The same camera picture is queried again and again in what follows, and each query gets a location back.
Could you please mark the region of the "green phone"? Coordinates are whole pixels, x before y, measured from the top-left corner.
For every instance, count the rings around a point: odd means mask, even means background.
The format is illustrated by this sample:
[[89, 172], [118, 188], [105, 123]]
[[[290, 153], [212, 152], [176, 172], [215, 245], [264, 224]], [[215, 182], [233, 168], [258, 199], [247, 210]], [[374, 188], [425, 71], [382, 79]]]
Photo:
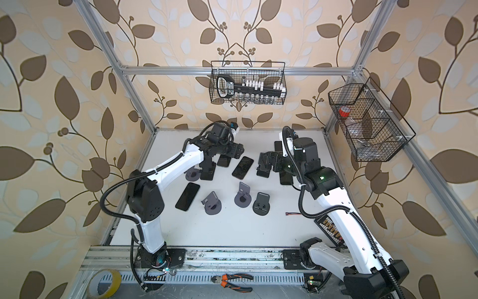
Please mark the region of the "green phone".
[[274, 149], [275, 149], [275, 151], [282, 153], [282, 152], [283, 152], [283, 144], [282, 144], [282, 142], [281, 142], [281, 141], [275, 141], [275, 142], [274, 142]]
[[217, 162], [217, 166], [228, 168], [231, 162], [231, 158], [229, 156], [220, 155], [219, 160]]

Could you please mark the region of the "silver phone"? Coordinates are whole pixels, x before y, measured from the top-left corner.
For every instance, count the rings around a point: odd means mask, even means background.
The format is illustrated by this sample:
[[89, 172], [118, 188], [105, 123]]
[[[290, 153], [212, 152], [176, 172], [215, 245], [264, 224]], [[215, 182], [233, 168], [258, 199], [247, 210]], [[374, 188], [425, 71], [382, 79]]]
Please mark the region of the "silver phone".
[[280, 172], [280, 184], [285, 186], [293, 185], [293, 176], [288, 172]]

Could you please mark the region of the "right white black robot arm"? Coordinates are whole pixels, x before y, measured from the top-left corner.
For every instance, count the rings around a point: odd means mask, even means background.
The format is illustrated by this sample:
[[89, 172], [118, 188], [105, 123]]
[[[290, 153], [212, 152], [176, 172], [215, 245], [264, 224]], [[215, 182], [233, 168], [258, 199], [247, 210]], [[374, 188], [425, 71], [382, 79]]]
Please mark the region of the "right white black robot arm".
[[373, 236], [336, 172], [322, 166], [315, 142], [299, 137], [289, 126], [282, 129], [280, 140], [281, 151], [260, 153], [258, 169], [296, 177], [299, 213], [314, 221], [328, 217], [349, 251], [345, 254], [318, 238], [309, 239], [301, 244], [305, 267], [325, 268], [354, 299], [403, 299], [400, 284], [409, 274], [408, 267], [403, 260], [393, 259]]

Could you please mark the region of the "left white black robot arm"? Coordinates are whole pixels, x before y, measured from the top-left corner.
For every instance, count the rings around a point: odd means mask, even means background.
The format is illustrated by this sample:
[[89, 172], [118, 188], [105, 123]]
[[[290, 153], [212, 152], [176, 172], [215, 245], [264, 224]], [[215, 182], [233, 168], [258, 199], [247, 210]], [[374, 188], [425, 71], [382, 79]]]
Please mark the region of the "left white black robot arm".
[[[244, 152], [244, 146], [235, 143], [239, 130], [236, 122], [212, 122], [195, 137], [186, 139], [176, 155], [147, 171], [133, 171], [129, 178], [102, 194], [98, 205], [105, 214], [134, 223], [130, 232], [130, 249], [139, 246], [138, 257], [146, 269], [174, 275], [174, 259], [168, 254], [161, 230], [160, 215], [165, 208], [163, 191], [194, 166], [199, 166], [205, 180], [212, 180], [216, 168], [212, 158], [217, 154], [239, 159]], [[114, 212], [106, 205], [107, 197], [121, 186], [126, 186], [126, 203], [131, 215]]]

